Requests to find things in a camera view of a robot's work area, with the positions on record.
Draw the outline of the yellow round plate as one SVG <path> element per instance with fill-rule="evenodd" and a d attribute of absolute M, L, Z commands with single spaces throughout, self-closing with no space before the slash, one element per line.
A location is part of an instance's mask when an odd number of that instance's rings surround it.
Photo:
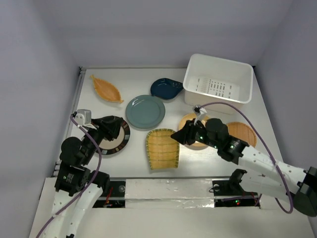
<path fill-rule="evenodd" d="M 195 118 L 196 118 L 196 114 L 195 114 L 195 113 L 189 113 L 189 114 L 185 115 L 185 116 L 180 120 L 180 122 L 179 122 L 178 130 L 180 130 L 180 129 L 183 128 L 183 126 L 185 125 L 186 121 L 192 120 L 192 119 L 195 119 Z M 205 117 L 201 120 L 202 124 L 205 125 L 205 124 L 206 124 L 206 121 L 207 121 L 208 119 L 210 119 L 210 117 L 205 116 Z M 204 144 L 202 144 L 202 143 L 200 143 L 200 142 L 195 142 L 195 143 L 192 144 L 192 145 L 185 145 L 185 146 L 186 146 L 187 148 L 189 148 L 189 149 L 192 149 L 192 150 L 202 150 L 202 149 L 207 148 L 206 145 L 204 145 Z"/>

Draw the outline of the beige plate with dark rim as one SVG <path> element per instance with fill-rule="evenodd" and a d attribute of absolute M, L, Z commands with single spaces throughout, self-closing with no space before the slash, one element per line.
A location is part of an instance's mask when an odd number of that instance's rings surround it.
<path fill-rule="evenodd" d="M 130 127 L 128 123 L 123 120 L 121 123 L 119 136 L 112 141 L 103 139 L 100 143 L 99 147 L 102 155 L 112 155 L 120 152 L 127 145 L 130 139 L 130 134 Z"/>

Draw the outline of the rectangular woven bamboo tray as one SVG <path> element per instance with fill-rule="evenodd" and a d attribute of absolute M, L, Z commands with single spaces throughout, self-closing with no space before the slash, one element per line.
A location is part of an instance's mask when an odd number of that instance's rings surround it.
<path fill-rule="evenodd" d="M 169 128 L 151 130 L 146 136 L 146 152 L 150 169 L 176 169 L 179 165 L 179 143 L 170 136 L 175 131 Z"/>

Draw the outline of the orange fish-shaped dish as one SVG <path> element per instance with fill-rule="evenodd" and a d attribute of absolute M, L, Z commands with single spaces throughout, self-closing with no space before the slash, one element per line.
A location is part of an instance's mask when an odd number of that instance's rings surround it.
<path fill-rule="evenodd" d="M 96 78 L 93 74 L 90 76 L 93 81 L 95 92 L 105 101 L 122 104 L 124 100 L 119 90 L 110 82 Z"/>

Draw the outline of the teal round plate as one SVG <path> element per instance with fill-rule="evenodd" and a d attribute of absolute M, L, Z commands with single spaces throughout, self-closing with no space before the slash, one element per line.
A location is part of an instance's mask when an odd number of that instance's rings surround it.
<path fill-rule="evenodd" d="M 139 95 L 128 103 L 125 115 L 132 126 L 150 129 L 158 126 L 164 119 L 165 106 L 158 97 Z"/>

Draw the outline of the dark blue ceramic dish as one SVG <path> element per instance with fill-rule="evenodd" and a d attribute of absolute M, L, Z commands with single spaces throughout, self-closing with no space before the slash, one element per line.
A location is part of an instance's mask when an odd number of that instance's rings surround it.
<path fill-rule="evenodd" d="M 169 78 L 160 78 L 150 87 L 151 95 L 163 100 L 174 99 L 182 90 L 183 83 Z"/>

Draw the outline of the round woven bamboo basket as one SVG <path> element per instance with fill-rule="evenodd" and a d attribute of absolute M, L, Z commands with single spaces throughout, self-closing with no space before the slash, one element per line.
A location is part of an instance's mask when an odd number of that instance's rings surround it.
<path fill-rule="evenodd" d="M 257 136 L 250 126 L 242 122 L 230 122 L 226 124 L 230 135 L 239 138 L 249 145 L 255 147 L 257 144 Z"/>

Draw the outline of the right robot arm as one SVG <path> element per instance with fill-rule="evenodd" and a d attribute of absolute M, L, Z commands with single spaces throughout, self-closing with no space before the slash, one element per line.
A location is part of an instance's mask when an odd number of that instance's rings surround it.
<path fill-rule="evenodd" d="M 273 161 L 247 142 L 229 134 L 227 125 L 220 119 L 206 123 L 188 120 L 171 138 L 182 145 L 200 142 L 217 150 L 225 161 L 238 166 L 228 182 L 233 194 L 242 191 L 256 192 L 289 202 L 290 207 L 304 215 L 317 215 L 317 170 L 305 170 Z"/>

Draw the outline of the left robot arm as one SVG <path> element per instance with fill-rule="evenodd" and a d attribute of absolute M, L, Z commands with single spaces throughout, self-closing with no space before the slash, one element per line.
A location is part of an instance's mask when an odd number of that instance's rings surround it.
<path fill-rule="evenodd" d="M 85 113 L 76 112 L 70 117 L 84 132 L 83 139 L 69 137 L 61 145 L 52 217 L 45 238 L 75 238 L 94 203 L 109 192 L 109 175 L 86 166 L 95 153 L 101 153 L 99 145 L 104 139 L 112 141 L 119 136 L 123 118 L 92 119 Z"/>

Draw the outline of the white plastic bin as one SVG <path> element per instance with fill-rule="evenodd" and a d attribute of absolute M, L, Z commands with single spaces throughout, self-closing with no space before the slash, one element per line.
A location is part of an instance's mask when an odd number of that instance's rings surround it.
<path fill-rule="evenodd" d="M 253 94 L 254 70 L 238 61 L 194 54 L 190 57 L 183 80 L 185 103 L 191 106 L 219 102 L 205 106 L 207 110 L 233 114 L 248 104 Z"/>

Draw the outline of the metal rail on left edge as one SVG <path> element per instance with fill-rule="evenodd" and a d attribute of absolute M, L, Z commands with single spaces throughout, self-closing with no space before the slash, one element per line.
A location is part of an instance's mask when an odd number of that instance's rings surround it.
<path fill-rule="evenodd" d="M 71 134 L 72 125 L 71 125 L 70 115 L 73 114 L 75 109 L 77 108 L 78 101 L 79 101 L 78 97 L 80 96 L 85 73 L 86 73 L 86 68 L 82 67 L 82 66 L 79 67 L 78 80 L 77 80 L 77 84 L 76 84 L 76 88 L 75 88 L 75 93 L 74 93 L 74 96 L 72 99 L 69 116 L 67 117 L 66 128 L 65 128 L 64 134 L 62 136 L 62 142 Z M 59 154 L 60 153 L 58 152 L 57 160 L 55 162 L 54 170 L 53 170 L 53 173 L 51 176 L 52 178 L 57 177 L 57 173 L 59 171 L 59 167 L 60 167 L 60 163 L 61 163 L 61 160 L 59 159 Z"/>

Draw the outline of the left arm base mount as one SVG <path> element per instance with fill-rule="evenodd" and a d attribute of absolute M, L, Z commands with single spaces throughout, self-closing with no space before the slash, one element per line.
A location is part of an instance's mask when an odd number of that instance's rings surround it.
<path fill-rule="evenodd" d="M 125 180 L 111 180 L 108 191 L 94 203 L 93 208 L 125 208 Z"/>

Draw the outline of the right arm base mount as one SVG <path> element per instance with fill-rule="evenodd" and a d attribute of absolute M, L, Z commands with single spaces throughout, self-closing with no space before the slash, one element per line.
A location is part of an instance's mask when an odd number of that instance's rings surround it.
<path fill-rule="evenodd" d="M 214 195 L 215 207 L 259 207 L 260 199 L 256 192 L 245 191 L 240 183 L 247 172 L 236 169 L 225 180 L 213 180 L 209 193 Z"/>

